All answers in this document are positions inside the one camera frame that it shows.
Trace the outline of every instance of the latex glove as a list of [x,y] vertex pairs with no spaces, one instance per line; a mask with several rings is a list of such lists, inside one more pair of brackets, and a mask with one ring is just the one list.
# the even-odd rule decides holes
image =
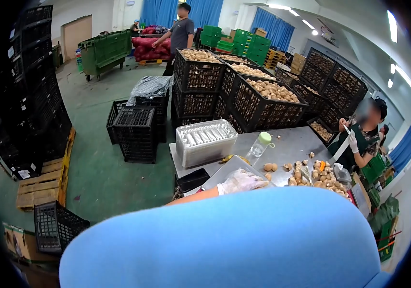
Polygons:
[[353,153],[358,153],[358,141],[356,140],[356,137],[353,134],[350,134],[348,136],[348,141],[350,142],[350,148]]
[[255,188],[264,187],[269,184],[269,181],[264,181],[263,178],[255,176],[252,172],[248,172],[242,168],[234,171],[225,183],[218,184],[218,194],[224,195],[240,191],[249,191]]

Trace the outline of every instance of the clear plastic tray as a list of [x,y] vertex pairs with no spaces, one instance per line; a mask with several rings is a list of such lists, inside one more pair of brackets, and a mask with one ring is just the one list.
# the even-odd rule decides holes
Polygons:
[[181,165],[192,167],[228,156],[237,135],[224,119],[178,127],[176,150]]

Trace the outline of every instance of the green wheeled bin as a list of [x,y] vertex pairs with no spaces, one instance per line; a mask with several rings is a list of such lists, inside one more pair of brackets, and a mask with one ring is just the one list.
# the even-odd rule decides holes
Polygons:
[[90,75],[100,80],[101,73],[114,66],[122,69],[125,57],[132,52],[132,33],[127,29],[99,35],[79,43],[78,47],[87,81]]

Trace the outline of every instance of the door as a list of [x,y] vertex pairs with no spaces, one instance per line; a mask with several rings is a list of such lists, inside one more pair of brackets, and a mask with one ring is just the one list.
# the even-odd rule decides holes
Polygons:
[[84,16],[63,25],[64,61],[76,58],[77,44],[92,37],[92,16]]

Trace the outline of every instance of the man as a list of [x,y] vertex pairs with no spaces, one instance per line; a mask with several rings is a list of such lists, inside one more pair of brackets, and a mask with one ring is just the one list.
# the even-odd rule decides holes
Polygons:
[[186,3],[178,5],[177,14],[178,21],[172,26],[170,31],[164,34],[159,40],[152,43],[152,47],[156,48],[165,39],[170,37],[170,59],[167,62],[163,76],[172,76],[174,74],[175,51],[177,48],[191,48],[192,39],[194,38],[194,22],[188,18],[191,6]]
[[132,26],[130,26],[130,31],[132,32],[132,38],[140,36],[140,33],[138,31],[140,31],[141,29],[138,29],[138,23],[139,23],[139,20],[136,19],[135,22],[132,24]]

